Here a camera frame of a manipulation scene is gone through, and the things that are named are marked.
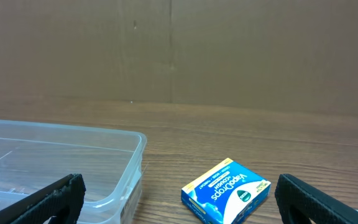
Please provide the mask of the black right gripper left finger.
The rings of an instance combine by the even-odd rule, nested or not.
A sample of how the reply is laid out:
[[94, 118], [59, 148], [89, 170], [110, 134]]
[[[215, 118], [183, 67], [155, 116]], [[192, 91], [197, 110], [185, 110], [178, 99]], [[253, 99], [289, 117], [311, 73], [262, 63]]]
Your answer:
[[83, 176], [69, 174], [2, 209], [0, 224], [76, 224], [85, 192]]

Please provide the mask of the blue VapoDrops box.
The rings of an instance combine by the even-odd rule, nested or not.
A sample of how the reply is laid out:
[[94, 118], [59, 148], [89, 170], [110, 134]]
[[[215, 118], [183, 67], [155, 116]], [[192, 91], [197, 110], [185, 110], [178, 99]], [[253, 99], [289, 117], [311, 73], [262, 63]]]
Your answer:
[[181, 189], [181, 201], [205, 224], [238, 224], [268, 197], [271, 182], [227, 158]]

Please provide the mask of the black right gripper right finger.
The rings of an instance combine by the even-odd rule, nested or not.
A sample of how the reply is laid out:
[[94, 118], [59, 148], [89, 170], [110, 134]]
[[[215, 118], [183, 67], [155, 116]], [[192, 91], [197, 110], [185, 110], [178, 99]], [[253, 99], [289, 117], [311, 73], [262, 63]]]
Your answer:
[[358, 211], [291, 174], [281, 174], [275, 199], [284, 224], [358, 224]]

